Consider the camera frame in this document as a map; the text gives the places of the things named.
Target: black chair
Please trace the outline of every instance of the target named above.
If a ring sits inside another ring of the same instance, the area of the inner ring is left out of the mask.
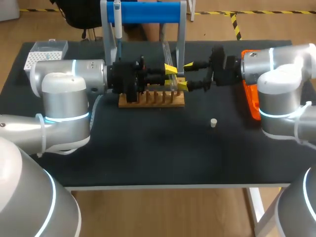
[[[102,26],[100,0],[50,0],[50,2],[57,4],[70,26],[83,30],[83,39],[86,38],[86,30]]]

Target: blue cylinder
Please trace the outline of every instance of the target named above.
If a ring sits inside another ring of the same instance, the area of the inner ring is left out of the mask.
[[[122,2],[122,23],[180,23],[180,2]],[[114,23],[113,2],[107,2],[108,22]]]

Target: orange case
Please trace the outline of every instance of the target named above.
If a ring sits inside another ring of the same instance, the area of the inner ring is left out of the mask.
[[[253,51],[255,50],[244,50],[241,53],[241,58],[244,57],[245,53],[253,52]],[[259,113],[259,97],[258,97],[257,85],[246,85],[245,80],[242,81],[242,84],[246,92],[248,106],[249,106],[252,117],[255,120],[261,120],[260,113]]]

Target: person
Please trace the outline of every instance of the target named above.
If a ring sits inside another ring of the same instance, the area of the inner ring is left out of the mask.
[[[155,2],[157,0],[138,0],[143,2]],[[67,23],[77,29],[82,29],[82,38],[86,36],[86,30],[102,26],[100,14],[100,0],[50,0],[52,4],[56,3],[61,10]],[[146,39],[149,41],[158,41],[159,24],[133,24],[123,25],[124,31],[129,35],[141,34],[143,31]]]

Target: peg board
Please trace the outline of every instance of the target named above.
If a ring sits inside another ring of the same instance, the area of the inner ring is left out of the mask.
[[[146,102],[146,94],[149,93],[148,101]],[[171,91],[166,91],[165,102],[162,102],[162,91],[157,91],[157,100],[155,102],[154,91],[144,92],[138,94],[138,102],[127,103],[126,95],[119,95],[118,107],[119,108],[163,108],[163,107],[184,107],[184,93],[183,91],[174,92],[173,101],[171,102]]]

